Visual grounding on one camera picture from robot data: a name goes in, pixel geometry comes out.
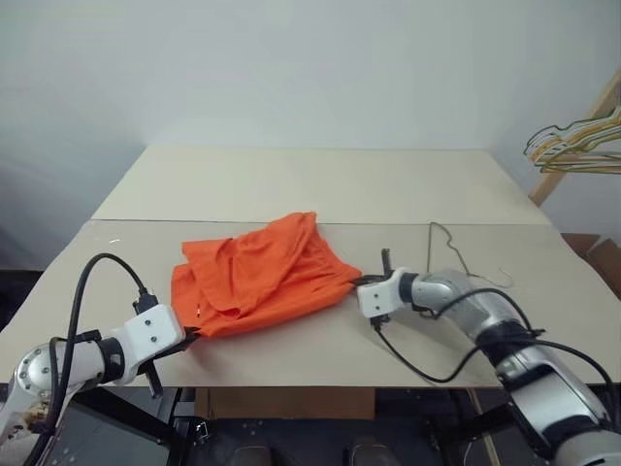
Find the table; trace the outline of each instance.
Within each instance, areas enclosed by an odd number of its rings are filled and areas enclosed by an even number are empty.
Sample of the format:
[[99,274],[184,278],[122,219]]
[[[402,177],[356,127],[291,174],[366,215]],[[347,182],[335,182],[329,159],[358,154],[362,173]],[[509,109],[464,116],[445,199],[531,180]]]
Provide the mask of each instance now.
[[[317,210],[320,233],[365,273],[380,271],[381,248],[391,248],[394,266],[424,270],[426,223],[448,224],[472,270],[501,281],[502,267],[512,276],[509,294],[534,326],[548,329],[548,339],[587,351],[621,380],[619,302],[486,152],[171,147],[147,149],[50,264],[0,334],[0,373],[9,377],[27,350],[66,332],[75,283],[91,255],[120,255],[168,302],[182,241],[236,236],[294,210]],[[433,269],[459,267],[435,238]],[[121,325],[134,298],[123,272],[102,263],[87,288],[81,329]],[[408,312],[385,332],[413,364],[438,375],[471,347],[448,322]],[[586,382],[600,382],[582,362],[566,361]],[[264,331],[197,342],[156,365],[168,386],[430,385],[374,336],[353,296]],[[479,357],[452,386],[495,384]]]

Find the wire hanger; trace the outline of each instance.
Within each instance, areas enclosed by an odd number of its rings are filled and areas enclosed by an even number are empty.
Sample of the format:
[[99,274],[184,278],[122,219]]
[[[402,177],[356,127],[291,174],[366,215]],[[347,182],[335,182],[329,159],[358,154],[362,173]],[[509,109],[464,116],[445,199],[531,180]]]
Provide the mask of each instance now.
[[464,272],[466,273],[466,275],[468,277],[473,277],[473,278],[477,278],[477,279],[481,279],[481,280],[485,280],[486,282],[498,287],[498,288],[511,288],[515,283],[513,281],[513,277],[511,275],[509,275],[507,272],[505,272],[501,267],[498,268],[498,270],[505,275],[508,278],[508,283],[496,283],[490,279],[488,279],[487,277],[484,277],[480,274],[475,274],[473,273],[469,268],[468,265],[466,264],[466,260],[464,259],[464,256],[462,255],[462,253],[455,247],[453,246],[453,235],[452,233],[449,231],[448,228],[446,228],[446,226],[442,225],[441,223],[438,223],[436,221],[430,221],[429,222],[429,230],[428,230],[428,234],[427,234],[427,267],[426,267],[426,272],[430,273],[430,269],[431,269],[431,252],[432,252],[432,243],[433,243],[433,230],[434,230],[434,226],[438,227],[440,230],[442,230],[444,232],[444,234],[446,235],[446,246],[453,250],[455,252],[455,255],[457,255],[457,258],[459,259],[459,262],[461,263],[462,268],[464,269]]

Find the wooden board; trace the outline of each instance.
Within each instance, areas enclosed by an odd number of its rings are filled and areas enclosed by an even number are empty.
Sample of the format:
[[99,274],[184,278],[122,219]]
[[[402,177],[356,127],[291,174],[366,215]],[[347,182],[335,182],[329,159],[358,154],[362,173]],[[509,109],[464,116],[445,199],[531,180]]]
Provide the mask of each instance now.
[[153,146],[95,219],[549,224],[481,150],[225,150]]

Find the cardboard box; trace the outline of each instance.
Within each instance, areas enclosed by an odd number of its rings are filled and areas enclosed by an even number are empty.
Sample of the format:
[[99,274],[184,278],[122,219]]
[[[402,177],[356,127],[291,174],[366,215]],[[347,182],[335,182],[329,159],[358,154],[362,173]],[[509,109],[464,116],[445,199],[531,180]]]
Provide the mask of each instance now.
[[196,389],[196,416],[218,418],[373,419],[376,390],[349,386]]

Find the orange shirt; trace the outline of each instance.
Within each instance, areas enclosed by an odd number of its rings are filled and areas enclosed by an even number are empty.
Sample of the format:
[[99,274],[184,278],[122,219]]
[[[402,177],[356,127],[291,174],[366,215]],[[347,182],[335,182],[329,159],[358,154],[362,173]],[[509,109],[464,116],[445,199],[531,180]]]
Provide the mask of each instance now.
[[315,213],[294,213],[239,238],[186,242],[173,271],[172,305],[208,337],[256,330],[340,302],[360,271],[317,232]]

